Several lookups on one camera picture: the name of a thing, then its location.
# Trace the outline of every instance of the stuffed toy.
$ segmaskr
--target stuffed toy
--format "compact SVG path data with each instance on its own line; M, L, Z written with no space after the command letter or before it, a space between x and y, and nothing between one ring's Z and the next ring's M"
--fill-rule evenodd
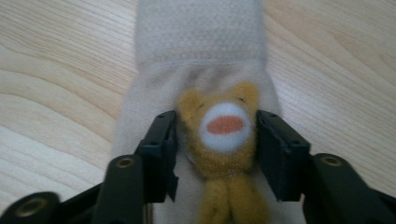
M178 107L188 133L188 151L205 179L199 223L268 223L266 203L248 172L256 150L259 94L250 82L203 96L186 91Z

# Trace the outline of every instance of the plush toy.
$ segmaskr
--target plush toy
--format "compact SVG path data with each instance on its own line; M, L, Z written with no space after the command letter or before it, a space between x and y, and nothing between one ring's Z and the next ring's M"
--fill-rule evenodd
M205 179L199 223L268 223L266 203L248 172L256 150L259 94L250 82L229 92L203 96L186 91L179 113L188 132L188 151Z

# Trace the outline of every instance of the white cloth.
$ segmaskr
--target white cloth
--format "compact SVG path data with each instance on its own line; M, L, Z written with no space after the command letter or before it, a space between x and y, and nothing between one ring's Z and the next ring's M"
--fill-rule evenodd
M261 109L280 113L265 72L261 1L141 0L135 54L139 75L125 98L113 157L133 153L155 116L175 109L189 88L210 94L250 80L260 88ZM175 168L176 201L155 204L154 223L196 222L204 182L183 146ZM272 223L304 223L299 203L276 203L263 175L256 172L255 180L270 204Z

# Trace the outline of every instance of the light wooden surface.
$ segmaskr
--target light wooden surface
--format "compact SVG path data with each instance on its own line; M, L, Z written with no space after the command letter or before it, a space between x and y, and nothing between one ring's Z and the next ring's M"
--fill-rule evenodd
M396 196L396 3L267 0L268 71L313 152ZM102 181L137 76L136 1L0 0L0 213Z

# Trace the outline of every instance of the yellow plush toy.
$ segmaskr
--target yellow plush toy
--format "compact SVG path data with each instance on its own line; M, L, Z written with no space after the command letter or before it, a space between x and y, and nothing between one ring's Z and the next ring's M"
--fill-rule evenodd
M248 172L256 151L259 94L250 82L229 92L203 96L186 91L179 113L188 131L188 148L205 179L199 223L268 223L266 203Z

